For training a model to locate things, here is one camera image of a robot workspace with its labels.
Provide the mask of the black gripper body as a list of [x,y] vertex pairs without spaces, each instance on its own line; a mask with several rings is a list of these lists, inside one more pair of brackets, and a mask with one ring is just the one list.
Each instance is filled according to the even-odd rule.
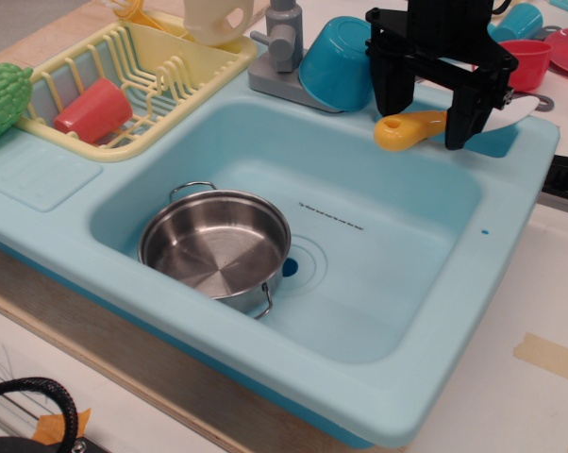
[[488,25],[510,3],[493,1],[409,1],[406,10],[372,8],[366,54],[401,57],[420,77],[451,91],[462,85],[492,90],[495,108],[512,93],[510,75],[518,61],[495,42]]

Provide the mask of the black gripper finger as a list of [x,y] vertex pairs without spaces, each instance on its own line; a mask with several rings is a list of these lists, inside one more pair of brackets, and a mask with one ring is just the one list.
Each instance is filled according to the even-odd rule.
[[413,101],[414,73],[405,60],[374,51],[370,67],[378,112],[385,117],[406,109]]
[[486,125],[495,106],[492,90],[462,85],[453,92],[452,105],[447,110],[444,145],[459,150]]

